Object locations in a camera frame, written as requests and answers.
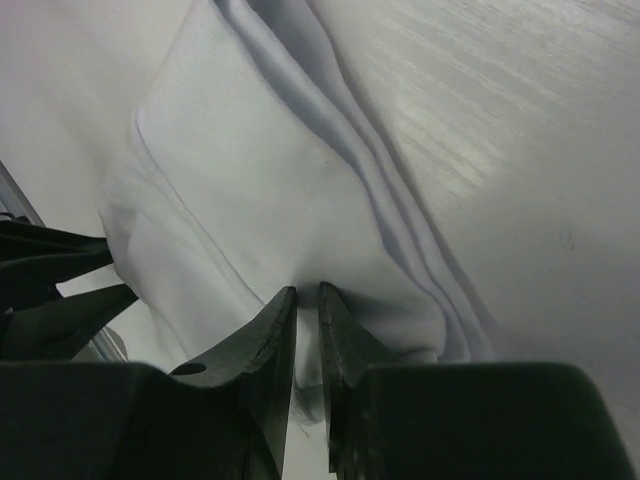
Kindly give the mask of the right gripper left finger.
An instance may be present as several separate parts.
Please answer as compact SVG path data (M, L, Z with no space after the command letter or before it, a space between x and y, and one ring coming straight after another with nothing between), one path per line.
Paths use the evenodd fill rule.
M1 367L5 479L278 479L297 295L164 373L143 363Z

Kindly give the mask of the white fabric skirt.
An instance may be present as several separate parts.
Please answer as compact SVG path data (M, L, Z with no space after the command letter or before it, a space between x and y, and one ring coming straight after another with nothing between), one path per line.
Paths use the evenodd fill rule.
M323 419L317 289L416 363L494 358L483 310L317 1L196 1L101 220L173 368L297 290L292 410Z

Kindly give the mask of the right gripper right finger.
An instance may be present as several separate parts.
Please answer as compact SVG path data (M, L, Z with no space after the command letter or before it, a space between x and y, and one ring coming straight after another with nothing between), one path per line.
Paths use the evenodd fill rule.
M318 295L329 469L340 479L632 479L594 383L558 363L411 364Z

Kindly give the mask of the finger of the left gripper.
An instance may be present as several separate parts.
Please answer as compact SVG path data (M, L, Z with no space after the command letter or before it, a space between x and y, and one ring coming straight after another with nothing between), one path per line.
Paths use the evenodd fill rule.
M107 241L15 220L1 222L1 293L72 280L112 263Z
M71 360L138 300L120 284L1 316L3 360Z

